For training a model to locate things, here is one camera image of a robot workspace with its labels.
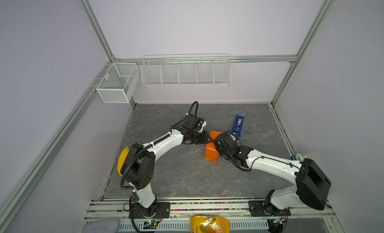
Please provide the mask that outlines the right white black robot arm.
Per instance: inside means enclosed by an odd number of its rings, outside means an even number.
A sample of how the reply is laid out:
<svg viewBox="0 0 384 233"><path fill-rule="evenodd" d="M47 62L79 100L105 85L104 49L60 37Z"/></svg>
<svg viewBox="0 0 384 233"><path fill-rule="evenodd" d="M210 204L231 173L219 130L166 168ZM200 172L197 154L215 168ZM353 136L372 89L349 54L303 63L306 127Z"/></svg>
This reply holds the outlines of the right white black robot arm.
<svg viewBox="0 0 384 233"><path fill-rule="evenodd" d="M301 205L318 211L326 207L332 183L314 160L289 160L262 153L239 145L235 135L228 131L219 134L213 143L219 155L237 169L244 172L261 170L292 184L282 190L269 191L261 204L265 215L276 215Z"/></svg>

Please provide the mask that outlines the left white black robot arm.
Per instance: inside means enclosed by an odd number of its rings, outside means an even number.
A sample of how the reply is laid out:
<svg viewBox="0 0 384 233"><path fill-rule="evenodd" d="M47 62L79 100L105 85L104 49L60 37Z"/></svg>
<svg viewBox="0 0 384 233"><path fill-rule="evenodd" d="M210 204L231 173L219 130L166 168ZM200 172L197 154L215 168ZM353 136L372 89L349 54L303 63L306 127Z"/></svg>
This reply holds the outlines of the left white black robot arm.
<svg viewBox="0 0 384 233"><path fill-rule="evenodd" d="M185 117L172 124L163 136L145 144L134 143L125 148L118 159L120 189L131 191L133 200L146 211L152 210L157 198L151 187L155 163L161 156L182 144L206 144L209 134L206 121L198 117L199 103L193 102Z"/></svg>

